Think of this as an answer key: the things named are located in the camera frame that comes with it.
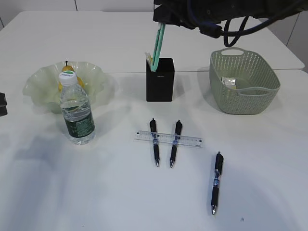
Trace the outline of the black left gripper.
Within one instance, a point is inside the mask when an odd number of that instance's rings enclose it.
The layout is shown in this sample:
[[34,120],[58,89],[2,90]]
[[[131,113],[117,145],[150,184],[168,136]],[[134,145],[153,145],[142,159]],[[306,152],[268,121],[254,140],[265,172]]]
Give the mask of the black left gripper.
[[7,100],[4,93],[0,93],[0,116],[7,115]]

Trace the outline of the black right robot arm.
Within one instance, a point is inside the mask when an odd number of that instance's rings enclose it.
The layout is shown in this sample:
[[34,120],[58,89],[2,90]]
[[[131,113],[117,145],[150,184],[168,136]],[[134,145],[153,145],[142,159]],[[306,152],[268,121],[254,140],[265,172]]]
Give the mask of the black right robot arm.
[[[308,9],[306,0],[156,0],[154,5],[155,22],[199,28],[202,34],[212,38],[249,35]],[[223,21],[240,17],[266,21],[243,31],[227,31],[219,26]]]

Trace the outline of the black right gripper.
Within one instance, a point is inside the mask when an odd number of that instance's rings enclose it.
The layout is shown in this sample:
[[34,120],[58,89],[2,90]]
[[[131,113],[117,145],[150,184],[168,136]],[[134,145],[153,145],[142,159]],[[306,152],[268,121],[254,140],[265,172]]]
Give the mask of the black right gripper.
[[193,14],[190,0],[155,0],[153,21],[190,30],[198,28],[200,33],[212,38],[220,37],[222,32],[222,27],[198,20]]

